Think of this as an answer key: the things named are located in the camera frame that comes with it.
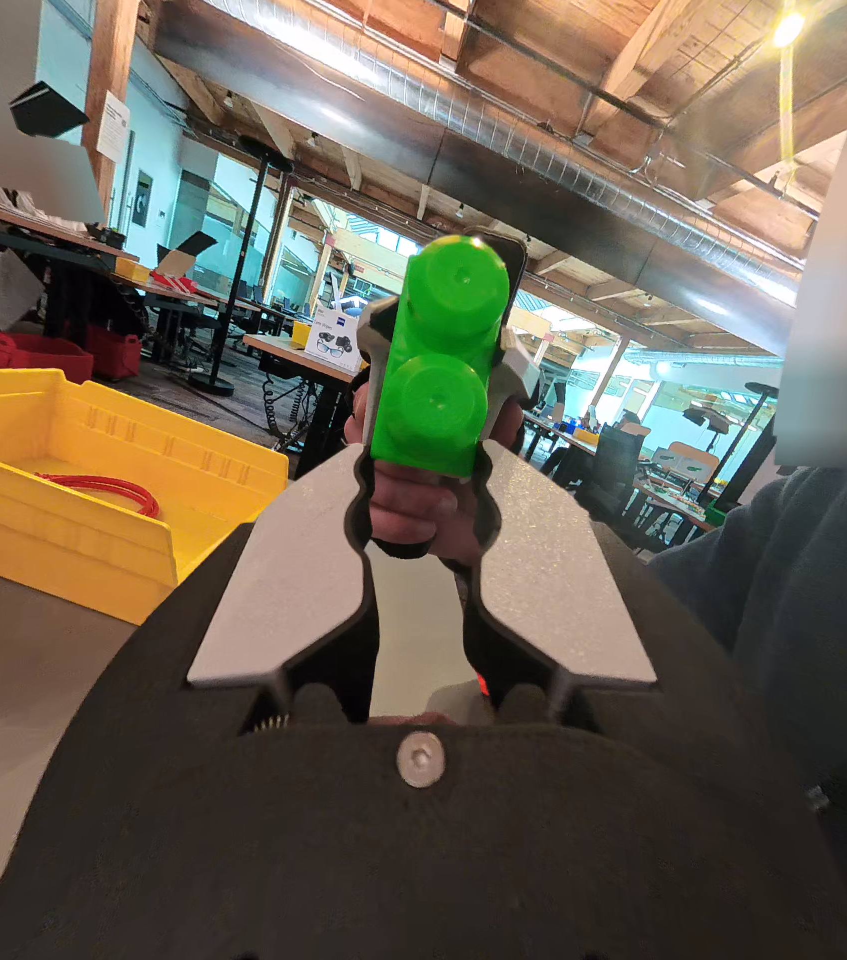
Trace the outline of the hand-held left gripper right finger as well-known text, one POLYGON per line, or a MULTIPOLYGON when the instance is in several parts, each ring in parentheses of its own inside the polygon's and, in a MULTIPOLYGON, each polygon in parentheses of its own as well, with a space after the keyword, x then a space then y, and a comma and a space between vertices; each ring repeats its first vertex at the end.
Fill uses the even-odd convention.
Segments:
POLYGON ((474 464, 464 649, 489 690, 651 690, 646 653, 590 515, 494 440, 474 464))

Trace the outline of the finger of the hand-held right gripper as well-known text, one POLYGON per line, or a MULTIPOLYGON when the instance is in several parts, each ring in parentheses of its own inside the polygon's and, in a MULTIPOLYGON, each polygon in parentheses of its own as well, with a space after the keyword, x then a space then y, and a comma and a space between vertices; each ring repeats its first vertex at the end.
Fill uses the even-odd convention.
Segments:
POLYGON ((368 392, 362 431, 364 445, 370 445, 373 441, 395 324, 396 297, 394 295, 369 303, 359 318, 358 347, 369 363, 368 392))
POLYGON ((494 441, 508 450, 520 450, 524 414, 537 396, 539 380, 540 369, 515 331, 501 330, 489 374, 483 448, 494 441))

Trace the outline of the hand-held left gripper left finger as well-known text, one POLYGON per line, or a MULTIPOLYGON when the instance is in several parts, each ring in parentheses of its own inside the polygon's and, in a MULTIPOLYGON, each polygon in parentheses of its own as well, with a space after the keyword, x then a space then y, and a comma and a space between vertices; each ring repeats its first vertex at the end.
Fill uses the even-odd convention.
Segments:
POLYGON ((348 445, 262 511, 189 667, 191 686, 373 687, 372 479, 365 446, 348 445))

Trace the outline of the green plastic block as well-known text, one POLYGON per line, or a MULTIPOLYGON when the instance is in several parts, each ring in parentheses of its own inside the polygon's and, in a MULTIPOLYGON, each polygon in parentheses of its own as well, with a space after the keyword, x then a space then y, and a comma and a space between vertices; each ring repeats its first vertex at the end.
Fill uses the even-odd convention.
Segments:
POLYGON ((510 292, 505 262, 483 238, 443 236, 410 257, 371 433, 373 459, 471 475, 510 292))

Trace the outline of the yellow plastic bin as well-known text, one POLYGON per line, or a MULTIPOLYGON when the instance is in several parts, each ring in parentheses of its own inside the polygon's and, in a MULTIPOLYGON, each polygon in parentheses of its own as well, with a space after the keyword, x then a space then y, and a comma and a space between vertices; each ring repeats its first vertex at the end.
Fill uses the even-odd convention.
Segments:
POLYGON ((141 625, 286 488, 286 455, 55 368, 0 368, 0 577, 141 625))

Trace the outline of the white printed box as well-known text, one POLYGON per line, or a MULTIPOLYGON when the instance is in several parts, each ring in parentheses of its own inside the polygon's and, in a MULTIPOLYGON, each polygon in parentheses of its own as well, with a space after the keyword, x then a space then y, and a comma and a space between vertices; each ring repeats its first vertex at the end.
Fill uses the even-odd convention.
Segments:
POLYGON ((322 364, 355 375, 361 369, 358 316, 319 305, 310 325, 304 353, 322 364))

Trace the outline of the wooden desk with black legs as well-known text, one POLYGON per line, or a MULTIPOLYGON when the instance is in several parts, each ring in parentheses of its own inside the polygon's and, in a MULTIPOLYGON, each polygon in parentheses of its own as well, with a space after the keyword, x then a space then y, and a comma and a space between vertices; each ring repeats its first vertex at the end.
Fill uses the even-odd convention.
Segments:
POLYGON ((344 426, 352 410, 355 374, 323 364, 293 348, 286 337, 247 334, 244 345, 260 353, 264 375, 264 412, 268 432, 280 452, 297 452, 295 479, 329 460, 344 445, 344 426), (290 426, 279 428, 276 403, 291 396, 290 426))

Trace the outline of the black floor stand pole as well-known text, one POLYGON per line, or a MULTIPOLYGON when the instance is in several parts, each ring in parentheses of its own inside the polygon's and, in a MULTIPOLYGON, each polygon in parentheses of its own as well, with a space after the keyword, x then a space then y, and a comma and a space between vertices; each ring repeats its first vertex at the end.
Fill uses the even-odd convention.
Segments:
POLYGON ((706 508, 708 503, 710 503, 709 493, 711 488, 714 486, 716 480, 719 479, 720 472, 726 467, 728 462, 732 459, 734 453, 737 450, 737 447, 740 445, 747 431, 753 425, 755 418, 761 412, 767 400, 769 399, 775 400, 779 396, 779 389, 777 387, 769 386, 756 381, 751 381, 746 383, 745 389, 750 394, 758 394, 758 399, 753 404, 752 410, 747 415, 746 419, 743 421, 742 426, 740 426, 732 442, 729 444, 728 449, 725 452, 724 456, 718 462, 718 465, 714 469, 713 474, 711 474, 710 478, 705 482, 704 486, 702 486, 699 494, 697 495, 696 503, 699 507, 706 508))
POLYGON ((284 230, 283 227, 279 225, 279 221, 284 215, 288 204, 292 203, 292 193, 289 193, 286 197, 284 196, 286 188, 293 191, 296 186, 293 161, 284 156, 277 148, 269 146, 261 139, 247 134, 238 135, 237 145, 245 154, 248 154, 258 161, 256 185, 249 207, 247 222, 243 230, 241 246, 225 308, 218 313, 218 327, 214 331, 212 341, 211 369, 208 373, 192 372, 187 378, 188 386, 214 398, 230 398, 235 392, 235 386, 220 376, 220 367, 223 360, 227 335, 230 330, 230 324, 238 299, 243 269, 250 247, 253 223, 257 216, 263 189, 266 186, 268 171, 273 169, 273 171, 280 174, 280 195, 273 217, 270 241, 267 248, 268 258, 273 258, 273 254, 276 252, 276 244, 284 230))

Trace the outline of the open cardboard box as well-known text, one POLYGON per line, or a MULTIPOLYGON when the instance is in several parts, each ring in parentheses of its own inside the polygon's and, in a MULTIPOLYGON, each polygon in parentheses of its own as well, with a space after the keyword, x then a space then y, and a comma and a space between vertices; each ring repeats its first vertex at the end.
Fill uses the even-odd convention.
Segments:
POLYGON ((152 272, 168 279, 182 278, 192 269, 197 258, 216 244, 217 239, 202 230, 190 234, 174 247, 157 244, 157 263, 152 272))

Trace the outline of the small red fabric bin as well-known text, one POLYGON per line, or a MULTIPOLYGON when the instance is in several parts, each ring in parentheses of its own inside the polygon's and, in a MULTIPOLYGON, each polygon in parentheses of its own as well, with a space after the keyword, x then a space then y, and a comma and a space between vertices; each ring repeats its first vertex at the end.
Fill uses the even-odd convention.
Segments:
POLYGON ((93 358, 95 378, 120 381, 140 375, 142 343, 134 334, 121 335, 90 325, 85 332, 84 349, 93 358))

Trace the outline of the long wooden desk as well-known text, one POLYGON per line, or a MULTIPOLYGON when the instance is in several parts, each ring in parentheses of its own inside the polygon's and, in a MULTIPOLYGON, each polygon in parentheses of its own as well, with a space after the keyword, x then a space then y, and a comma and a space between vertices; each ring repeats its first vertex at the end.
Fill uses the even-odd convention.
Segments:
POLYGON ((174 291, 118 271, 118 260, 139 260, 101 241, 101 230, 79 231, 0 204, 0 254, 21 262, 38 290, 24 295, 22 318, 41 311, 42 334, 87 343, 90 327, 136 334, 153 347, 156 363, 168 363, 185 326, 219 330, 222 300, 209 291, 174 291))

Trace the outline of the large red fabric bin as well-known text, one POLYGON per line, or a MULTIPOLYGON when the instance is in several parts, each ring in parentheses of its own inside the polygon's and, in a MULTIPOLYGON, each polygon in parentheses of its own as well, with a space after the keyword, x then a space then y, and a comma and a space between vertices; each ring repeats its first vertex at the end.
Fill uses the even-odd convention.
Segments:
POLYGON ((56 369, 83 384, 93 378, 94 356, 67 339, 0 332, 0 369, 56 369))

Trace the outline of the large silver air duct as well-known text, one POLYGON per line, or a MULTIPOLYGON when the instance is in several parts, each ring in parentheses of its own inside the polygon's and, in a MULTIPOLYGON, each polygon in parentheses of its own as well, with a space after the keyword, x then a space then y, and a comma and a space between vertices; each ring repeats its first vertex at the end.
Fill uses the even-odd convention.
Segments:
POLYGON ((796 263, 310 2, 163 2, 156 53, 783 356, 796 263))

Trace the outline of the white wall notice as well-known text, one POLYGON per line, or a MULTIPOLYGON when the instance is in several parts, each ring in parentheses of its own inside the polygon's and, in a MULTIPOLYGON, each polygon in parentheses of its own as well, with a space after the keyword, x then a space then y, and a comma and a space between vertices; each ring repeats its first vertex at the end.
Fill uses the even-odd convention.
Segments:
POLYGON ((105 91, 105 102, 98 129, 97 152, 117 164, 124 157, 130 133, 131 112, 112 91, 105 91))

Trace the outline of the black angled wall fixture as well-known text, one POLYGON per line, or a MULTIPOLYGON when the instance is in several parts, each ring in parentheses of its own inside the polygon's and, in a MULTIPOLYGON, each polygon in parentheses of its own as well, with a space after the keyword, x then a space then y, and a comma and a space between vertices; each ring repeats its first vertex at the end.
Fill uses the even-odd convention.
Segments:
POLYGON ((9 110, 17 129, 29 137, 60 138, 90 122, 80 107, 43 80, 11 100, 9 110))

